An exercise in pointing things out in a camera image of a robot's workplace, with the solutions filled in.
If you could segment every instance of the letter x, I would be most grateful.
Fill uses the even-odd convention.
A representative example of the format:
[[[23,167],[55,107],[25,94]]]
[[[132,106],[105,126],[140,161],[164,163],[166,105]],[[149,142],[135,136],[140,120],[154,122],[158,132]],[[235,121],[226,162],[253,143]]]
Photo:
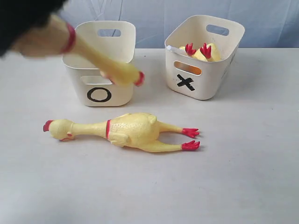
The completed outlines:
[[[187,78],[184,79],[180,74],[177,75],[178,78],[181,80],[181,82],[179,82],[177,85],[180,86],[187,86],[189,90],[194,91],[195,89],[193,88],[193,86],[190,85],[191,82],[193,82],[193,80],[191,78]]]

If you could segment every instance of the black o symbol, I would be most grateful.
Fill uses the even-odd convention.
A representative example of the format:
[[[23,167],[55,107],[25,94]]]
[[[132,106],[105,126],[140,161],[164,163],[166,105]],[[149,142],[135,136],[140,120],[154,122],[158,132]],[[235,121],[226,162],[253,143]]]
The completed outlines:
[[[92,93],[96,90],[105,90],[107,93],[107,97],[105,99],[101,99],[101,100],[92,98]],[[105,102],[109,101],[111,99],[111,97],[112,97],[111,92],[108,89],[105,89],[103,87],[94,87],[87,93],[87,98],[96,103],[105,103]]]

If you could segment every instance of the table surface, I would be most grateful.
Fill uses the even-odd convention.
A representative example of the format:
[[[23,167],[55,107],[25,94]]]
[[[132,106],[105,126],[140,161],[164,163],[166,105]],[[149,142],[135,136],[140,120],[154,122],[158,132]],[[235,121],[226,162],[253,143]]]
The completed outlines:
[[[0,63],[0,223],[281,224],[299,220],[299,49],[238,49],[208,101],[173,92],[164,49],[137,49],[146,74],[122,107],[87,107],[60,58]],[[198,127],[202,150],[150,154],[95,136],[58,142],[49,119],[96,123],[149,112]],[[161,140],[183,143],[183,135]]]

